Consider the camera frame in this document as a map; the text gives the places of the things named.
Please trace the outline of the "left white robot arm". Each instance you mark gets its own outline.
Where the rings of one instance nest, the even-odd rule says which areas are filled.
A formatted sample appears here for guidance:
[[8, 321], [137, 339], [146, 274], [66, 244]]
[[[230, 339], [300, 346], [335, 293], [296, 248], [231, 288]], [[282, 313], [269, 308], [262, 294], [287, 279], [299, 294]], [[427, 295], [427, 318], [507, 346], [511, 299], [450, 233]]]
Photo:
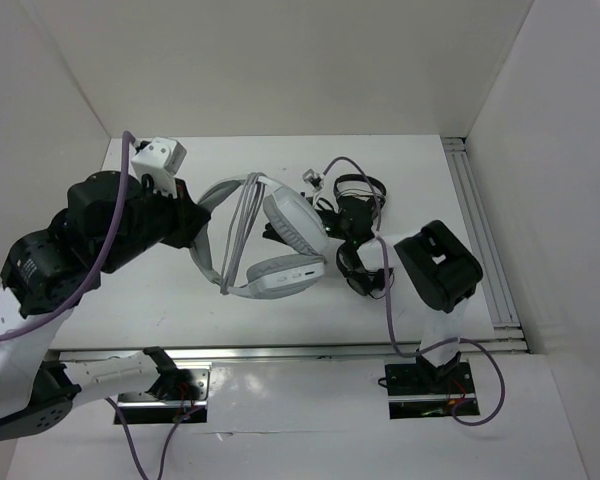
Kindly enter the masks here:
[[19, 239], [3, 265], [0, 289], [0, 441], [33, 436], [72, 409], [127, 392], [158, 400], [190, 393], [191, 374], [164, 349], [68, 366], [47, 354], [82, 297], [158, 243], [190, 247], [210, 213], [189, 196], [158, 193], [149, 177], [98, 172], [71, 186], [50, 225]]

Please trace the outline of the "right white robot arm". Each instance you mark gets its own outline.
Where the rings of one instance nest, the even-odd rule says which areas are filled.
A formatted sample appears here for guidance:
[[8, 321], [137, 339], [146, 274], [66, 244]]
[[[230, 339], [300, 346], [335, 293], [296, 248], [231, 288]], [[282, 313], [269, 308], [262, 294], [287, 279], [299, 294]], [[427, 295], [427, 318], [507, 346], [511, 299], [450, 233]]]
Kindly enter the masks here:
[[459, 314], [463, 302], [475, 293], [483, 277], [481, 266], [438, 220], [389, 246], [372, 235], [372, 227], [380, 222], [384, 197], [344, 196], [337, 204], [334, 208], [320, 199], [315, 210], [327, 235], [342, 241], [335, 263], [349, 287], [362, 296], [383, 297], [390, 310], [395, 266], [390, 254], [394, 252], [421, 300], [438, 313], [413, 357], [416, 383], [428, 392], [440, 391], [455, 378], [460, 361], [458, 335], [450, 331], [457, 325], [452, 315]]

